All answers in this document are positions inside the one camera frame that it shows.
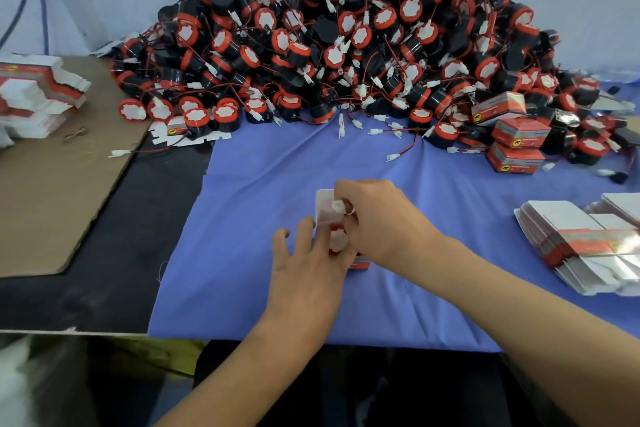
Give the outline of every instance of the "person's left hand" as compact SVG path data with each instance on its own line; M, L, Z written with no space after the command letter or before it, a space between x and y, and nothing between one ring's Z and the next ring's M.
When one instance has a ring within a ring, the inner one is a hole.
M307 216L298 223L296 245L289 254L285 239L289 231L279 229L273 235L273 269L267 308L262 319L300 346L315 354L324 344L338 313L344 277L356 251L351 247L329 256L329 227L315 227Z

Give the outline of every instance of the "leg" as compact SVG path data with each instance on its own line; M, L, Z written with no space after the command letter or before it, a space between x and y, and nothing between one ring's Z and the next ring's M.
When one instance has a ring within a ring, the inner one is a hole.
M510 427L497 355L398 350L367 427Z
M233 353L238 341L210 341L196 363L193 387L202 381ZM323 411L320 372L313 358L299 377L271 407L258 424L259 427L322 427Z

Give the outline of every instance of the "black pants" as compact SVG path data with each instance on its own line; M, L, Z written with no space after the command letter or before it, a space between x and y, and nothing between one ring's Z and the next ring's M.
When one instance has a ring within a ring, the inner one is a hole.
M198 358L194 387L237 345L234 341L209 342ZM385 362L376 361L376 358L385 357L385 351L380 349L374 354L371 351L368 349L367 354L360 355L355 362L357 367L347 368L345 381L346 400L354 411L355 404L379 386L379 374L387 379L386 386L381 391L378 388L379 395L369 409L367 427L510 427L497 355L402 349L395 352L388 366L381 366ZM260 427L322 427L320 378L317 358L313 358L263 418ZM369 391L363 385L369 385Z

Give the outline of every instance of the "hand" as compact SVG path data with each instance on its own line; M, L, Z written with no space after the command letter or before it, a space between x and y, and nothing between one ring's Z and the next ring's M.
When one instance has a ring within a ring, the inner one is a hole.
M329 256L329 227L319 227L312 243L313 218L298 223L296 245L289 254L285 238L289 231L279 229L273 236L273 269L263 320L300 341L312 356L324 344L338 313L344 277L356 251L347 247Z
M349 243L379 266L403 277L408 276L404 268L420 250L428 250L430 243L444 238L391 181L342 179L333 190L348 212L355 209L353 215L344 217Z

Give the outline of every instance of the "person's right hand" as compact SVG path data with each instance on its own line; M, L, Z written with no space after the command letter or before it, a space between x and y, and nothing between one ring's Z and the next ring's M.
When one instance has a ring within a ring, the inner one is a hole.
M335 199L355 213L344 217L349 244L381 267L407 277L404 266L444 236L391 181L339 180Z

